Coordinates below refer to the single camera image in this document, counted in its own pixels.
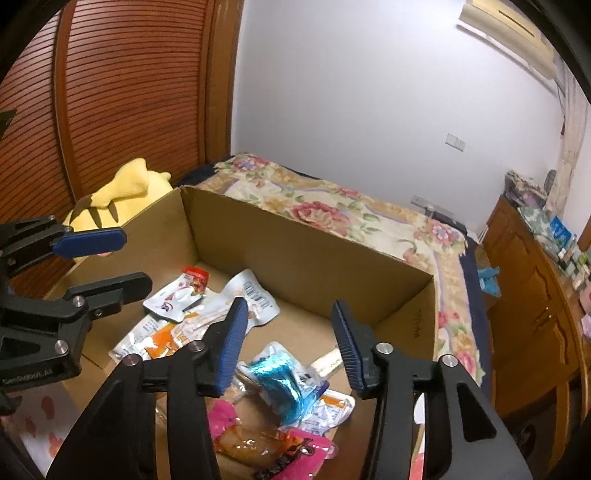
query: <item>light switch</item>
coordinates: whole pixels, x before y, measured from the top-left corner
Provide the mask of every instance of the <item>light switch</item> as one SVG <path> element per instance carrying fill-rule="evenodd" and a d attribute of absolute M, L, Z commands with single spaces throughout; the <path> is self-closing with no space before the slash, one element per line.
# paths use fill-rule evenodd
<path fill-rule="evenodd" d="M 445 143 L 450 147 L 457 148 L 460 152 L 463 152 L 466 149 L 466 142 L 452 134 L 447 134 Z"/>
<path fill-rule="evenodd" d="M 460 151 L 463 152 L 466 149 L 466 142 L 464 142 L 463 140 L 460 140 L 459 138 L 456 141 L 456 148 Z"/>
<path fill-rule="evenodd" d="M 456 148 L 457 140 L 457 137 L 454 137 L 452 134 L 447 134 L 447 140 L 445 140 L 445 143 L 450 147 Z"/>

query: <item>bed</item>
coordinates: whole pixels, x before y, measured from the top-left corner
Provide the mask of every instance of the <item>bed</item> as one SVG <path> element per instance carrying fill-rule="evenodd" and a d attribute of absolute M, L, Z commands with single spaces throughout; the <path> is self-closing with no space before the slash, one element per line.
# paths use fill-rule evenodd
<path fill-rule="evenodd" d="M 489 326 L 473 240 L 421 213 L 239 154 L 190 172 L 180 184 L 248 202 L 392 255 L 434 275 L 437 356 L 452 353 L 492 399 Z"/>

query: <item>curtain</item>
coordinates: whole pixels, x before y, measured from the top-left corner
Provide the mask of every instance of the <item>curtain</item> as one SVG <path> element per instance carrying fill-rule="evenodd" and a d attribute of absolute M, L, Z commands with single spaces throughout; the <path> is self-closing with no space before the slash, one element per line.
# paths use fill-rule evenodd
<path fill-rule="evenodd" d="M 564 138 L 556 180 L 548 195 L 545 209 L 562 218 L 583 145 L 589 101 L 564 60 L 560 62 L 559 76 L 562 77 L 563 88 L 559 89 L 558 96 L 564 113 Z"/>

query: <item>white wall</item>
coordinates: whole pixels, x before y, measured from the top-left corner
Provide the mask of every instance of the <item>white wall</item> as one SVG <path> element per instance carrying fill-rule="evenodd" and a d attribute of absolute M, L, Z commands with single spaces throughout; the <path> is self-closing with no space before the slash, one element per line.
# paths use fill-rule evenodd
<path fill-rule="evenodd" d="M 507 169 L 556 166 L 562 120 L 551 86 L 456 27 L 463 3 L 246 0 L 233 152 L 480 227 Z"/>
<path fill-rule="evenodd" d="M 591 115 L 587 121 L 585 140 L 574 171 L 569 199 L 564 208 L 564 224 L 578 236 L 591 216 Z"/>

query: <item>pikachu plush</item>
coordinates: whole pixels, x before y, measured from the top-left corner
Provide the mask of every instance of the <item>pikachu plush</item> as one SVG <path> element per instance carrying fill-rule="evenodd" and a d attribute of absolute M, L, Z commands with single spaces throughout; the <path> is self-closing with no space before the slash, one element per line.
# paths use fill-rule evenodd
<path fill-rule="evenodd" d="M 75 232 L 121 226 L 171 192 L 169 181 L 170 173 L 149 171 L 143 158 L 131 160 L 107 185 L 78 200 L 64 225 Z"/>

